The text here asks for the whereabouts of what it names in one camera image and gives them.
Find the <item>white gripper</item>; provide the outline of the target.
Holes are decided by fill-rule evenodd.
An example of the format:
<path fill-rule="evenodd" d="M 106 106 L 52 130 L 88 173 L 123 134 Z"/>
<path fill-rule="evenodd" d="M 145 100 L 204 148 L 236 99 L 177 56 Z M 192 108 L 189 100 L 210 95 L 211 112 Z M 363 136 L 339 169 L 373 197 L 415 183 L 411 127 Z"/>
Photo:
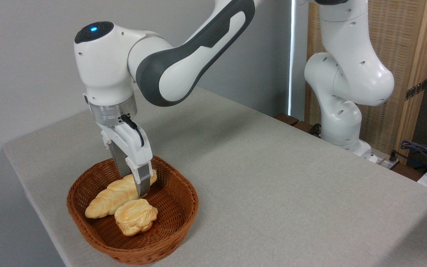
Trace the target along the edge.
<path fill-rule="evenodd" d="M 137 114 L 135 96 L 116 105 L 95 105 L 88 96 L 84 98 L 97 125 L 102 129 L 105 146 L 120 176 L 124 178 L 133 174 L 139 198 L 145 196 L 149 193 L 150 178 L 153 176 L 153 155 L 146 133 L 132 120 Z"/>

